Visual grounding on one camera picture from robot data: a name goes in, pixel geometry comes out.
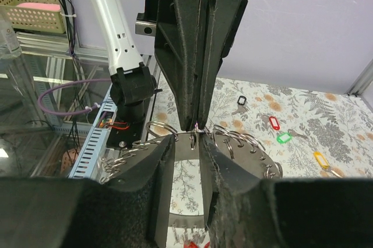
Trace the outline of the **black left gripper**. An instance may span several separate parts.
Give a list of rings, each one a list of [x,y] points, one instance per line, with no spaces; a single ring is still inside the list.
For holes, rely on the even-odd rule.
[[[154,53],[174,94],[183,131],[206,126],[217,73],[228,56],[248,0],[208,0],[200,92],[200,0],[145,0],[135,33],[155,36]]]

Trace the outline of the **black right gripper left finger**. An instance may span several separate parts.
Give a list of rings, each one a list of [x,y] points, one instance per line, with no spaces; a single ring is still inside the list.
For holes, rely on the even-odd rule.
[[[1,246],[164,247],[174,159],[175,138],[169,135],[104,184],[1,178]]]

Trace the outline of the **grey disc with key rings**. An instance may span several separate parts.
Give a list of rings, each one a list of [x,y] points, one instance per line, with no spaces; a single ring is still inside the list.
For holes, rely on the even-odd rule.
[[[211,134],[191,134],[192,149],[174,151],[176,161],[199,159],[203,196],[202,215],[169,214],[176,228],[231,229],[242,224],[252,229],[273,229],[276,206],[267,183],[283,176],[281,165],[249,134],[214,126]]]

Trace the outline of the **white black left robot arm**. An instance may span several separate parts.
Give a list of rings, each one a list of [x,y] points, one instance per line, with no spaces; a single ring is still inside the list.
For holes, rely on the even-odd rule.
[[[111,98],[121,121],[145,118],[156,80],[131,36],[120,0],[91,0],[108,50]],[[154,56],[171,88],[184,131],[206,127],[216,76],[248,0],[145,0]]]

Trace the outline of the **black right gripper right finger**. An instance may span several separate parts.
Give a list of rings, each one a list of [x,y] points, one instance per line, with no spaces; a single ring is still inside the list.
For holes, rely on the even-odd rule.
[[[372,180],[271,179],[273,229],[206,229],[212,247],[371,247]]]

